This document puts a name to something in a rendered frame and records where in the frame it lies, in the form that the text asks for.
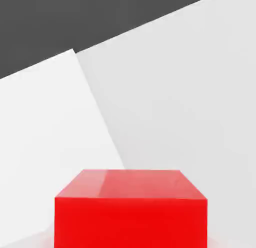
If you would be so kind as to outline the small red cube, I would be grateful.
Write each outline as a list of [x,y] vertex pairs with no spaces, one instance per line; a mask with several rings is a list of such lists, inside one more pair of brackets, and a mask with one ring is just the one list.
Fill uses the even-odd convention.
[[85,169],[55,197],[54,248],[208,248],[208,201],[179,170]]

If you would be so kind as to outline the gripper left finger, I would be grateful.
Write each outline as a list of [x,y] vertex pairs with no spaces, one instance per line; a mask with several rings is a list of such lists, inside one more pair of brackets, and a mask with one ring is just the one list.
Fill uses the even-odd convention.
[[51,224],[45,231],[15,241],[8,248],[54,248],[54,225]]

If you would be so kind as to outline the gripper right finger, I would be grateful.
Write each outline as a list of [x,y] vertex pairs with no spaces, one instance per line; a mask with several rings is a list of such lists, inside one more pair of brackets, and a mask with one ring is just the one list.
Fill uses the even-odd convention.
[[220,244],[216,239],[209,236],[207,238],[207,248],[220,248]]

